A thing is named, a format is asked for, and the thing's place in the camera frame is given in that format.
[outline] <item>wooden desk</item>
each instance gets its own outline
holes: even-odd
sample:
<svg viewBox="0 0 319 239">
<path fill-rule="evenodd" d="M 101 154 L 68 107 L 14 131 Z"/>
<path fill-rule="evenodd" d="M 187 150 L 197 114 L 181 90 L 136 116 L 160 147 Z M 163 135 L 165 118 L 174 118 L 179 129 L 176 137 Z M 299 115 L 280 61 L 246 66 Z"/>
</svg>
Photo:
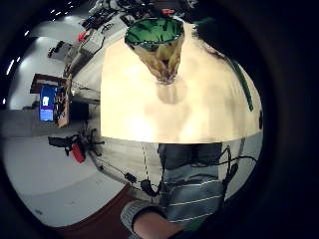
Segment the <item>wooden desk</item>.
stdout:
<svg viewBox="0 0 319 239">
<path fill-rule="evenodd" d="M 71 97 L 71 86 L 72 86 L 72 75 L 70 75 L 65 83 L 65 102 L 64 107 L 60 115 L 58 116 L 58 127 L 63 127 L 68 125 L 70 120 L 70 97 Z"/>
<path fill-rule="evenodd" d="M 261 102 L 241 68 L 253 111 L 239 79 L 209 54 L 184 24 L 185 39 L 174 84 L 157 83 L 124 39 L 108 47 L 101 83 L 102 136 L 165 143 L 234 140 L 260 131 Z"/>
</svg>

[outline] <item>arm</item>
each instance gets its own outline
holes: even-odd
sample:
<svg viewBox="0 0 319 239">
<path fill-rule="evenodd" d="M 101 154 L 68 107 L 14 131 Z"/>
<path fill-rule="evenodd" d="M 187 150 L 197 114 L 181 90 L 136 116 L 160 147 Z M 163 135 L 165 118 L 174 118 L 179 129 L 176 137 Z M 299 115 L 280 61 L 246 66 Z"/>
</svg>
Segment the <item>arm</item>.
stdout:
<svg viewBox="0 0 319 239">
<path fill-rule="evenodd" d="M 165 239 L 183 228 L 168 222 L 155 212 L 142 213 L 133 225 L 134 231 L 144 239 Z"/>
<path fill-rule="evenodd" d="M 183 228 L 165 219 L 160 207 L 146 201 L 129 202 L 121 213 L 123 224 L 144 239 L 168 238 Z"/>
</svg>

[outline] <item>green glass vase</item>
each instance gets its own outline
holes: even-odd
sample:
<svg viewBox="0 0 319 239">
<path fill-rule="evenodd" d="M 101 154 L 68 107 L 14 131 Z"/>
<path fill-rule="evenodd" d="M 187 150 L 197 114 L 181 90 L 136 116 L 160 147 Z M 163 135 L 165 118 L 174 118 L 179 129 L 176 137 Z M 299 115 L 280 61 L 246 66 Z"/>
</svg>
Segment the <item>green glass vase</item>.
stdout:
<svg viewBox="0 0 319 239">
<path fill-rule="evenodd" d="M 128 29 L 125 42 L 160 83 L 171 84 L 177 74 L 183 39 L 182 22 L 148 18 Z"/>
</svg>

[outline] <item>person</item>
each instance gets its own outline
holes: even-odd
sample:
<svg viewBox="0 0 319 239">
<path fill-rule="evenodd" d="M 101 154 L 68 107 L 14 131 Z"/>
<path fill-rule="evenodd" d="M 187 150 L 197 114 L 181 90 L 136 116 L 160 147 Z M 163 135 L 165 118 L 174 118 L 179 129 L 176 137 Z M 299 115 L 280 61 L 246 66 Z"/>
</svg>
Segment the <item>person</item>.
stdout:
<svg viewBox="0 0 319 239">
<path fill-rule="evenodd" d="M 136 200 L 121 213 L 130 238 L 189 238 L 223 200 L 216 166 L 221 143 L 159 144 L 163 168 L 159 204 Z"/>
</svg>

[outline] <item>laptop screen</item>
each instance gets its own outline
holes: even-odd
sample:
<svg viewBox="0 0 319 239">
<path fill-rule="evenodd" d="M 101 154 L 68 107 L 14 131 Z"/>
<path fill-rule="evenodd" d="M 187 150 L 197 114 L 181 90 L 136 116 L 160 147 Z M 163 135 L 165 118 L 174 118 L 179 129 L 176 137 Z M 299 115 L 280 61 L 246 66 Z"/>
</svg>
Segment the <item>laptop screen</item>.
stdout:
<svg viewBox="0 0 319 239">
<path fill-rule="evenodd" d="M 40 93 L 40 121 L 53 121 L 54 97 L 58 88 L 43 86 Z"/>
</svg>

